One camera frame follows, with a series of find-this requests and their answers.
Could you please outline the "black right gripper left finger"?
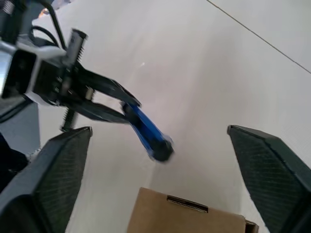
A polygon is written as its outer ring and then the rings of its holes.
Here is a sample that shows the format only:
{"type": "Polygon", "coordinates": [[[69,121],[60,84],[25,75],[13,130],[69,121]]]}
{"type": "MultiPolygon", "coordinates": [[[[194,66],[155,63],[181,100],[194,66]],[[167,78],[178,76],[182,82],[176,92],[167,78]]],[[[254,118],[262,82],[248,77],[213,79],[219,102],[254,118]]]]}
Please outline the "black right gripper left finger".
{"type": "Polygon", "coordinates": [[[35,159],[0,193],[2,233],[63,233],[73,211],[86,164],[92,128],[50,139],[35,159]]]}

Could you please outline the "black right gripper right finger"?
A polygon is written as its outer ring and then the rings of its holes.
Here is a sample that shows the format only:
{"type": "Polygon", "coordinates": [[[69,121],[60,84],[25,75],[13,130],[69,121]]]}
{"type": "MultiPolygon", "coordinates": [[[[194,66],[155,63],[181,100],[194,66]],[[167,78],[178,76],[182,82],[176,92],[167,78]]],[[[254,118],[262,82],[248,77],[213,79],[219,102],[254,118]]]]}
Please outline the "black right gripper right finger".
{"type": "Polygon", "coordinates": [[[229,125],[244,184],[271,233],[311,231],[311,169],[277,136],[229,125]]]}

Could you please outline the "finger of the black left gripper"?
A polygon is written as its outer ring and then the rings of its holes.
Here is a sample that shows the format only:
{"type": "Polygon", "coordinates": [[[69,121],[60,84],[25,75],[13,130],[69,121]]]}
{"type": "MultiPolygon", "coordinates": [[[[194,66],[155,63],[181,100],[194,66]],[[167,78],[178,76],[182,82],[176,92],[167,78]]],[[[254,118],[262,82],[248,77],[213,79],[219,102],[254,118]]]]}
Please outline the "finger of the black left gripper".
{"type": "Polygon", "coordinates": [[[81,83],[105,95],[140,107],[140,102],[116,80],[107,78],[81,67],[81,83]]]}
{"type": "Polygon", "coordinates": [[[99,103],[91,101],[83,101],[81,103],[73,103],[72,110],[95,121],[103,121],[110,123],[128,124],[126,116],[99,103]]]}

